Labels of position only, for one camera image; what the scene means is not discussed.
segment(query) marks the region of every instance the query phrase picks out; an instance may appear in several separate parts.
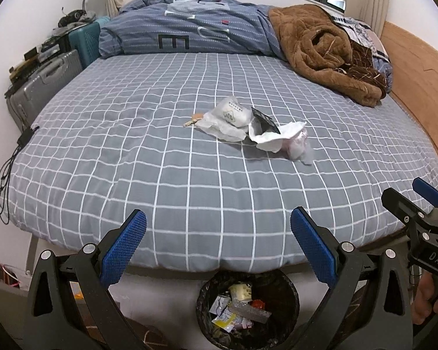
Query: suitcase handle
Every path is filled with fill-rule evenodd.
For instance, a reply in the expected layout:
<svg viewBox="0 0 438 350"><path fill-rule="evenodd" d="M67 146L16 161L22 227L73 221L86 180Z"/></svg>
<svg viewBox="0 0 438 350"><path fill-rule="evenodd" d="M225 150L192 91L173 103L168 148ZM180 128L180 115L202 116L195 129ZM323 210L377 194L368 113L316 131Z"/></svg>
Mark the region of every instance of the suitcase handle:
<svg viewBox="0 0 438 350"><path fill-rule="evenodd" d="M67 68L68 64L63 59L55 59L39 72L39 76L44 84L50 84L59 79Z"/></svg>

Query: wooden headboard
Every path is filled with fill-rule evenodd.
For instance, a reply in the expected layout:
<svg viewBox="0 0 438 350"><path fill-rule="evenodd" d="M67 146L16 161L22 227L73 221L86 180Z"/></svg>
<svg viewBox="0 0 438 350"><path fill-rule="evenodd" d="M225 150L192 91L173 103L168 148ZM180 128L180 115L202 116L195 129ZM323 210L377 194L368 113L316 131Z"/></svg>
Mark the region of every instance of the wooden headboard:
<svg viewBox="0 0 438 350"><path fill-rule="evenodd" d="M438 152L438 51L390 22L381 42L394 69L391 96L422 125Z"/></svg>

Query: mattress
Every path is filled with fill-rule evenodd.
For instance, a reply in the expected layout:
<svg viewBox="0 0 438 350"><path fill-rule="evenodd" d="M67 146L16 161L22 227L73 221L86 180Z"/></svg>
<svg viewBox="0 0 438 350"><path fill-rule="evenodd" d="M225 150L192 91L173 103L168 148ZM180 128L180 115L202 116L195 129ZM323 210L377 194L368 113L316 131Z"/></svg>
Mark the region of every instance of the mattress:
<svg viewBox="0 0 438 350"><path fill-rule="evenodd" d="M231 95L280 125L307 122L313 165L183 127ZM411 182L438 186L430 140L390 97L363 107L265 56L99 59L34 124L13 165L12 222L78 250L141 209L148 229L131 263L143 267L263 272L301 263L289 225L296 206L339 241L363 245L402 227L381 205L385 188L428 211Z"/></svg>

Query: human hand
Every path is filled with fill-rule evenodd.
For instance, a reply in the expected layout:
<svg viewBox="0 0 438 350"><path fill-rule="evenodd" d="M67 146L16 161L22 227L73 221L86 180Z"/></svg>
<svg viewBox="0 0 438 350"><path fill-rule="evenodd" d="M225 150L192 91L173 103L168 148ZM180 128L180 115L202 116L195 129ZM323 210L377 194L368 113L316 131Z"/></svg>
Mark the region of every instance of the human hand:
<svg viewBox="0 0 438 350"><path fill-rule="evenodd" d="M418 284L417 293L414 302L411 305L412 322L415 325L421 325L425 319L432 314L432 311L438 314L438 299L432 306L429 301L435 294L435 283L433 275L425 271Z"/></svg>

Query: brown fuzzy blanket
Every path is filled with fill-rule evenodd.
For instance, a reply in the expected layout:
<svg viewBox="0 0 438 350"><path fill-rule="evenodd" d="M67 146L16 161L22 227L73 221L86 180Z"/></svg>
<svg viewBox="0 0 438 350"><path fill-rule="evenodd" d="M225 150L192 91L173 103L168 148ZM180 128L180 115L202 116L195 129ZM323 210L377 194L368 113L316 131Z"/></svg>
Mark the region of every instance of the brown fuzzy blanket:
<svg viewBox="0 0 438 350"><path fill-rule="evenodd" d="M386 96L387 82L373 69L372 53L335 25L313 4L272 8L269 19L295 72L374 107Z"/></svg>

